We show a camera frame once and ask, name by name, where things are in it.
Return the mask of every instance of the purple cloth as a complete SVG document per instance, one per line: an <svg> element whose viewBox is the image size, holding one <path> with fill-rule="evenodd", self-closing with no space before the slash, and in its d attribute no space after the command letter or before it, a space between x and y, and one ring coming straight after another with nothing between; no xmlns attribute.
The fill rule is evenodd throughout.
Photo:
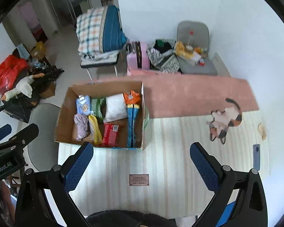
<svg viewBox="0 0 284 227"><path fill-rule="evenodd" d="M73 120L78 129L76 140L82 141L83 138L88 136L88 118L83 114L75 114Z"/></svg>

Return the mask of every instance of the chair backrest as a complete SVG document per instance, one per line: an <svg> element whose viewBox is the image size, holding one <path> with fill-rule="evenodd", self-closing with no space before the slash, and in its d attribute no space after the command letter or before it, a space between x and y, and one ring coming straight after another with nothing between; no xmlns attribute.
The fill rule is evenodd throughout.
<svg viewBox="0 0 284 227"><path fill-rule="evenodd" d="M28 155L39 171L48 171L58 164L59 144L54 141L54 132L60 108L49 103L39 104L31 113L30 124L39 128L39 136L28 146Z"/></svg>
<svg viewBox="0 0 284 227"><path fill-rule="evenodd" d="M193 47L209 47L209 30L207 25L197 21L184 20L178 25L177 41L188 43L190 31L193 31Z"/></svg>

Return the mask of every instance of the blue phone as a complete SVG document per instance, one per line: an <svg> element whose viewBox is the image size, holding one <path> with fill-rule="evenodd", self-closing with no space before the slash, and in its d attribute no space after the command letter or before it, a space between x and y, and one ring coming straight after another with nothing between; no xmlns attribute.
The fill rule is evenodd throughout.
<svg viewBox="0 0 284 227"><path fill-rule="evenodd" d="M260 170L260 144L254 144L254 168Z"/></svg>

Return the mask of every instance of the calico cat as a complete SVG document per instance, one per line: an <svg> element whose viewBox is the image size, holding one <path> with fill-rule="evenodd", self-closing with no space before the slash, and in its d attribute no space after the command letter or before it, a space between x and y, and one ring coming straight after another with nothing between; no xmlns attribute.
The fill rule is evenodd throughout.
<svg viewBox="0 0 284 227"><path fill-rule="evenodd" d="M238 103L229 98L225 101L233 103L234 107L226 107L222 112L219 110L211 112L213 121L207 122L211 141L219 138L222 144L225 144L228 128L238 126L242 122L242 111Z"/></svg>

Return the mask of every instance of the stuffed animal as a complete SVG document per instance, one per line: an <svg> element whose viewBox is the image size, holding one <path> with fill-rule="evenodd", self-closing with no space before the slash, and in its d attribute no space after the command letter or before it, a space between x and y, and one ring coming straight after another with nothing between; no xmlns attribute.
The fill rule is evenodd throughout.
<svg viewBox="0 0 284 227"><path fill-rule="evenodd" d="M33 92L33 89L31 87L31 84L35 81L35 78L41 78L44 77L44 73L39 73L36 75L30 75L27 77L24 77L21 79L15 88L12 90L7 91L2 97L1 100L3 101L9 101L11 98L13 98L15 95L18 95L20 93L23 93L27 97L31 98L31 94Z"/></svg>
<svg viewBox="0 0 284 227"><path fill-rule="evenodd" d="M225 144L228 128L238 126L242 122L242 111L238 103L229 98L225 100L233 103L234 107L226 107L224 111L212 112L213 121L207 122L211 141L219 138L222 144Z"/></svg>

